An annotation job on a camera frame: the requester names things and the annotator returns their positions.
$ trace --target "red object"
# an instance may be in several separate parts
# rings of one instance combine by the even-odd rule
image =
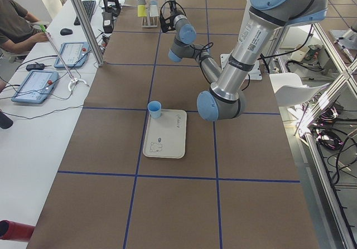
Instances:
[[[28,242],[35,227],[9,220],[0,221],[0,240]]]

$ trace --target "keyboard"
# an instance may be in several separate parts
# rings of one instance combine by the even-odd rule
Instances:
[[[87,13],[89,21],[91,20],[94,12],[94,7],[95,7],[95,0],[84,0],[82,1],[82,4],[84,6],[85,12]],[[74,21],[74,25],[80,25],[78,17],[76,17],[76,20]]]

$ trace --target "white tray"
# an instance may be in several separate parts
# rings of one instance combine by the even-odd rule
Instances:
[[[183,110],[161,110],[149,116],[143,153],[147,157],[182,158],[185,155],[187,114]]]

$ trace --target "white desk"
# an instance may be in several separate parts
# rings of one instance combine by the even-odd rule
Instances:
[[[101,8],[97,7],[91,20],[95,36],[103,29],[101,13]],[[75,11],[68,0],[49,25],[48,31],[58,49],[63,42],[86,41],[81,26],[73,25],[75,17]],[[62,28],[72,29],[73,34],[61,36]],[[54,54],[49,42],[38,43],[25,61]],[[37,61],[53,65],[55,58]],[[77,69],[89,85],[93,82],[96,66],[95,58],[90,53],[84,66]],[[11,84],[20,84],[23,81],[28,74],[25,67],[26,64],[14,74]],[[65,73],[63,70],[57,71],[60,76]],[[52,93],[59,97],[68,97],[69,81],[68,75],[64,76]],[[0,109],[26,117],[38,116],[56,109],[82,105],[89,88],[79,83],[70,99],[60,100],[49,96],[41,105],[21,105],[10,99],[3,99],[0,100]],[[13,94],[13,90],[5,89],[0,98]],[[32,120],[9,116],[14,121],[13,126],[6,130],[0,129],[0,220],[36,225],[80,112],[81,108],[70,109]],[[24,242],[0,240],[1,249],[22,249],[26,246],[27,243]]]

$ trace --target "tablet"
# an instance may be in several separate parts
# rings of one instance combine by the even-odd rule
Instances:
[[[63,43],[61,45],[60,54],[66,65],[70,68],[81,67],[87,59],[89,45],[87,42]],[[54,67],[63,69],[65,66],[57,57]]]
[[[58,72],[56,71],[32,70],[11,100],[14,102],[42,103],[54,89],[57,80]]]

